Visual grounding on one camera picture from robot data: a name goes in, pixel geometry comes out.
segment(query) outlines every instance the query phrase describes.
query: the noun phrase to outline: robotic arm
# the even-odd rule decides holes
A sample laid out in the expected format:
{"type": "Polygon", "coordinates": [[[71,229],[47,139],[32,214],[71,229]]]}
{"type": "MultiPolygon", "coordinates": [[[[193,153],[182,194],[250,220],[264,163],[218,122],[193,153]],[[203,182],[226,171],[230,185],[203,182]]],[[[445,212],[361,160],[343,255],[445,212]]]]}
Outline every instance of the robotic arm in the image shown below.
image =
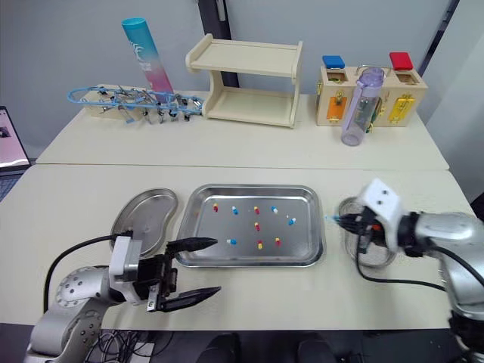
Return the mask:
{"type": "Polygon", "coordinates": [[[147,300],[149,312],[172,312],[201,303],[220,290],[202,288],[167,299],[176,291],[178,270],[172,267],[176,253],[202,250],[217,240],[194,237],[168,242],[165,254],[148,259],[140,259],[141,242],[119,236],[109,267],[79,268],[61,281],[54,302],[33,328],[26,363],[84,361],[111,306],[147,300]]]}
{"type": "Polygon", "coordinates": [[[338,220],[358,235],[357,253],[375,243],[410,257],[438,259],[452,309],[451,331],[468,349],[470,361],[484,362],[484,224],[463,213],[407,213],[399,196],[379,179],[358,201],[361,214],[338,220]]]}

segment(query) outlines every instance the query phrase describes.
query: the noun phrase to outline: wooden shelf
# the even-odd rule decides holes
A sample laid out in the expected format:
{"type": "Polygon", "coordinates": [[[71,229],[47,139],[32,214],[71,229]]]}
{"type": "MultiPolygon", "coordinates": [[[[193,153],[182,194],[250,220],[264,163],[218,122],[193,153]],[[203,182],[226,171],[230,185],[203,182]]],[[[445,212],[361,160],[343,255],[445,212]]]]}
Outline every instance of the wooden shelf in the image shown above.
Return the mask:
{"type": "Polygon", "coordinates": [[[191,72],[209,71],[210,94],[203,103],[203,116],[293,127],[302,47],[302,42],[298,45],[236,42],[205,35],[185,58],[191,72]],[[220,72],[291,78],[294,94],[225,87],[220,72]]]}
{"type": "Polygon", "coordinates": [[[260,43],[228,42],[230,41],[212,40],[203,53],[191,62],[191,67],[199,70],[292,77],[297,55],[296,45],[264,47],[260,43]]]}
{"type": "Polygon", "coordinates": [[[224,87],[207,116],[214,119],[291,127],[292,107],[293,96],[286,93],[224,87]]]}

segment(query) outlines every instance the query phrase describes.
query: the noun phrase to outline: clear plastic bottle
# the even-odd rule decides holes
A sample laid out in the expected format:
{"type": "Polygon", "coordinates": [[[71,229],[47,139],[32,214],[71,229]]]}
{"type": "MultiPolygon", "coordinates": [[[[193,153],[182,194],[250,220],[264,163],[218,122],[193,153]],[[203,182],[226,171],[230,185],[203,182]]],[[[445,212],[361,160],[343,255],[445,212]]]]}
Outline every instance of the clear plastic bottle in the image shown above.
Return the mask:
{"type": "Polygon", "coordinates": [[[341,141],[344,144],[358,146],[363,141],[377,107],[384,78],[385,73],[381,68],[370,67],[356,81],[356,89],[343,123],[341,141]]]}

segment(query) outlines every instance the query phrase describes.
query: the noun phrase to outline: wooden lock box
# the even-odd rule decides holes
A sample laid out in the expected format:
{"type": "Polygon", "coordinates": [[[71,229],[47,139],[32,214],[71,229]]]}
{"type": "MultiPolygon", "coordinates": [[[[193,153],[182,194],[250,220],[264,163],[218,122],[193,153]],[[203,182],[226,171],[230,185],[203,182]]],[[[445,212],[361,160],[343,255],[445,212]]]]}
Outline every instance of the wooden lock box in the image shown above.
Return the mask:
{"type": "MultiPolygon", "coordinates": [[[[356,81],[367,67],[327,69],[321,67],[316,98],[318,126],[341,126],[351,102],[356,81]]],[[[374,126],[407,126],[427,92],[427,85],[415,69],[386,68],[374,126]]]]}

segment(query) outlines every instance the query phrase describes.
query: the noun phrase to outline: white wall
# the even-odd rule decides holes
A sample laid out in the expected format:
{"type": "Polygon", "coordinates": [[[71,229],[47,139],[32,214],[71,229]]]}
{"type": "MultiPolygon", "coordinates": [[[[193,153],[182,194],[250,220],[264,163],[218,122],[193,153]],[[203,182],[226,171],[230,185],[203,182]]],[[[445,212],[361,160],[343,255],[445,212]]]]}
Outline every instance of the white wall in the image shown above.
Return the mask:
{"type": "Polygon", "coordinates": [[[185,68],[203,36],[194,0],[0,0],[0,104],[7,106],[29,157],[37,157],[80,107],[72,88],[146,85],[121,21],[145,17],[176,89],[208,89],[185,68]]]}
{"type": "MultiPolygon", "coordinates": [[[[302,47],[303,93],[315,93],[323,54],[346,65],[390,65],[388,53],[408,51],[420,66],[448,0],[226,0],[232,38],[302,47]]],[[[243,75],[243,87],[290,89],[290,82],[243,75]]]]}
{"type": "Polygon", "coordinates": [[[423,75],[432,92],[419,109],[471,202],[484,192],[484,2],[463,0],[423,75]]]}

